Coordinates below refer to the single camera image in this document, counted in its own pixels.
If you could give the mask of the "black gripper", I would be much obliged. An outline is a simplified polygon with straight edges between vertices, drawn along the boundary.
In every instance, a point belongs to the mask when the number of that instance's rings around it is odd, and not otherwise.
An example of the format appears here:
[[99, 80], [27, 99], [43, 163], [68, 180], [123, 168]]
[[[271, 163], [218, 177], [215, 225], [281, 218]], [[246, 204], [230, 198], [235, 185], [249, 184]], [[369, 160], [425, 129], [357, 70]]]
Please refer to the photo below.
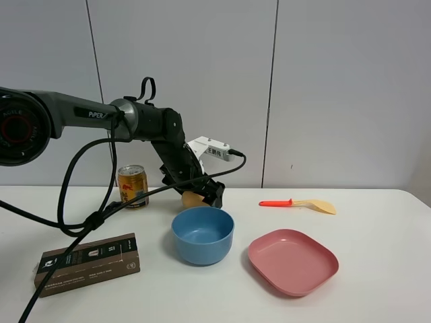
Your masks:
[[[166, 185], [184, 182], [203, 176], [202, 167], [187, 144], [159, 144], [158, 156], [162, 160], [160, 167]], [[225, 184], [208, 180], [203, 188], [203, 202], [215, 208], [222, 208]]]

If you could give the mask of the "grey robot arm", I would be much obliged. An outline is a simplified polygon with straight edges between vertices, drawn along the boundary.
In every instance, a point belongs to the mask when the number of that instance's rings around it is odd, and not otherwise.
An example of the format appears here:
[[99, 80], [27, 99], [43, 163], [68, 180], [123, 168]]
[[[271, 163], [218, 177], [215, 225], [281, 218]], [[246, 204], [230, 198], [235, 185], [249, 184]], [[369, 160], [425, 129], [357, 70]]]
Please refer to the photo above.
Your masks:
[[114, 130], [122, 140], [149, 141], [162, 161], [166, 185], [194, 192], [212, 207], [222, 206], [225, 186], [203, 179], [203, 166], [185, 140], [183, 122], [171, 108], [156, 108], [131, 98], [110, 104], [61, 94], [1, 88], [1, 165], [20, 166], [36, 159], [65, 127]]

